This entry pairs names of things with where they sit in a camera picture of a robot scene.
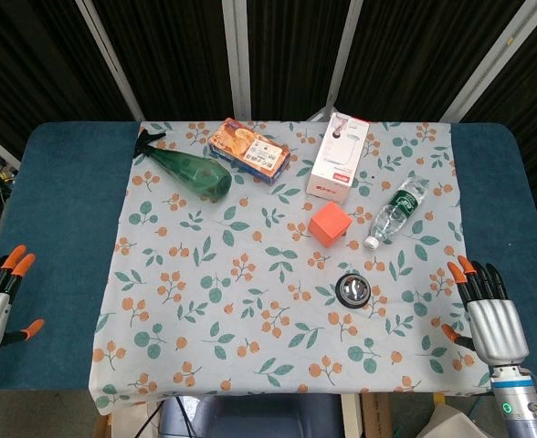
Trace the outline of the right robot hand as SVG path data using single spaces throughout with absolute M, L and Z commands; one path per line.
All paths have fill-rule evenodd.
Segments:
M 471 335 L 457 333 L 448 324 L 443 333 L 454 344 L 476 352 L 491 367 L 519 366 L 530 350 L 518 310 L 510 300 L 498 269 L 460 255 L 447 269 L 457 286 L 461 304 L 469 317 Z

